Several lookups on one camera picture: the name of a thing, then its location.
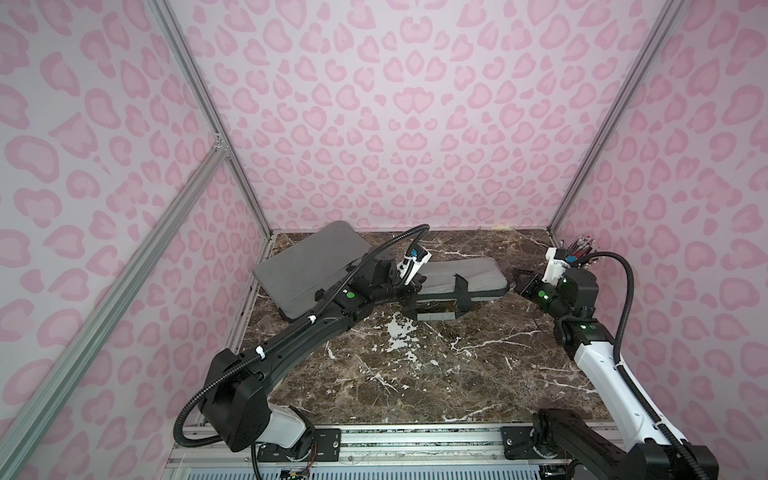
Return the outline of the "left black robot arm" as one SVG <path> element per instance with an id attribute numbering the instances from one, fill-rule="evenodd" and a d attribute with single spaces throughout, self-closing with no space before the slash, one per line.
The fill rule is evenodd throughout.
<path id="1" fill-rule="evenodd" d="M 223 350 L 212 360 L 205 385 L 192 400 L 215 435 L 193 440 L 179 434 L 176 443 L 191 447 L 222 441 L 233 452 L 257 443 L 273 444 L 304 456 L 314 426 L 297 409 L 270 404 L 271 392 L 291 369 L 376 307 L 415 298 L 425 280 L 419 273 L 410 281 L 402 280 L 388 261 L 362 262 L 275 336 L 244 353 Z"/>

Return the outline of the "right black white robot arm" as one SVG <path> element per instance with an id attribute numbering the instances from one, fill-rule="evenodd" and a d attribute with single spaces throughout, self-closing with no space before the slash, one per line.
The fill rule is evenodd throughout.
<path id="1" fill-rule="evenodd" d="M 568 268 L 556 280 L 528 270 L 512 272 L 514 291 L 554 320 L 558 345 L 586 375 L 611 415 L 623 444 L 616 446 L 576 412 L 541 408 L 526 440 L 510 443 L 513 457 L 565 454 L 598 479 L 715 479 L 719 463 L 672 425 L 622 360 L 619 339 L 594 316 L 595 276 Z"/>

